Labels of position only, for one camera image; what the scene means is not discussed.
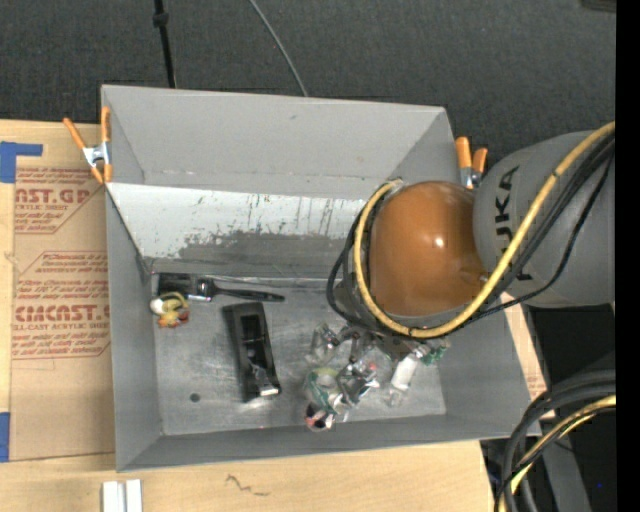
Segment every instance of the electronic component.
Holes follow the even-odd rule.
[[[245,402],[280,394],[264,307],[259,302],[222,308],[236,347]]]

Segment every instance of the white cylinder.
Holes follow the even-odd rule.
[[[409,354],[400,361],[391,378],[391,385],[400,391],[409,389],[409,383],[413,378],[413,374],[416,372],[419,362],[420,360],[414,354]]]

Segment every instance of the dark stain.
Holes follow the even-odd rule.
[[[236,484],[236,487],[238,487],[238,489],[242,492],[248,492],[250,494],[253,494],[254,496],[260,496],[262,498],[269,496],[271,493],[270,492],[254,492],[251,490],[251,486],[247,485],[247,486],[242,486],[240,484],[240,481],[233,476],[232,474],[228,474],[227,475],[227,479],[224,481],[225,485],[228,484],[229,482],[233,482],[234,484]]]

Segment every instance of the metal clip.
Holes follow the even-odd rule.
[[[97,146],[88,147],[82,138],[82,135],[80,135],[80,132],[76,128],[76,125],[68,117],[65,117],[62,120],[62,123],[71,133],[71,137],[76,143],[76,146],[78,146],[78,148],[80,148],[84,153],[85,159],[91,166],[91,173],[93,174],[93,177],[101,185],[111,182],[113,166],[111,164],[111,111],[109,110],[109,107],[102,107],[102,111],[100,113],[102,142]],[[102,174],[98,169],[98,162],[100,160],[104,162]]]

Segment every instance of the yellow cable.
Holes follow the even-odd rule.
[[[369,288],[364,278],[364,271],[362,268],[362,237],[364,233],[364,228],[367,223],[367,219],[369,218],[369,214],[371,210],[376,205],[376,203],[380,200],[380,198],[390,189],[395,187],[401,180],[394,180],[388,183],[385,183],[382,187],[380,187],[376,193],[371,196],[369,201],[364,206],[362,210],[362,214],[360,215],[360,220],[356,227],[355,232],[355,240],[353,244],[353,266],[356,274],[356,281],[358,283],[358,288],[360,290],[360,294],[362,295],[362,300],[365,305],[369,309],[369,311],[373,314],[373,316],[378,319],[383,325],[392,329],[395,332],[404,334],[405,336],[410,336],[413,338],[436,338],[438,336],[443,336],[455,328],[460,326],[463,322],[469,319],[469,317],[475,313],[478,308],[482,305],[484,300],[489,296],[489,294],[493,291],[493,289],[498,284],[498,281],[502,278],[503,274],[509,267],[509,263],[511,262],[511,258],[515,254],[515,252],[520,247],[525,235],[529,231],[531,224],[533,223],[535,217],[538,214],[544,200],[547,198],[551,189],[556,184],[558,178],[562,176],[562,174],[578,159],[578,157],[584,153],[596,140],[600,137],[606,136],[612,133],[615,130],[615,121],[611,122],[602,128],[591,133],[587,138],[585,138],[580,144],[578,144],[563,160],[560,162],[558,167],[556,167],[555,172],[552,173],[544,185],[536,195],[535,199],[531,203],[527,214],[525,215],[522,223],[518,227],[511,243],[507,247],[507,250],[500,258],[500,261],[496,265],[493,273],[480,290],[478,296],[471,302],[467,307],[455,318],[449,320],[448,322],[433,328],[420,328],[420,327],[407,327],[402,325],[392,318],[390,318],[378,305],[375,303],[373,298],[371,297],[371,293],[369,292]]]
[[[541,437],[538,440],[538,442],[535,445],[533,445],[533,447],[522,457],[521,461],[527,460],[529,457],[534,455],[540,449],[540,447],[547,442],[548,439],[553,437],[560,430],[566,429],[560,434],[558,439],[566,436],[569,432],[571,432],[572,430],[575,430],[584,422],[592,419],[602,409],[615,407],[615,406],[616,406],[616,395],[610,395],[608,397],[602,398],[589,405],[584,406],[579,411],[576,411],[570,416],[567,416],[564,420],[559,422],[549,432],[547,432],[543,437]],[[518,490],[518,487],[520,486],[522,479],[525,477],[529,469],[531,469],[532,465],[533,463],[526,465],[513,477],[513,480],[511,480],[511,484],[510,484],[511,492],[516,492]],[[504,496],[500,497],[499,510],[500,512],[508,511],[507,502]]]

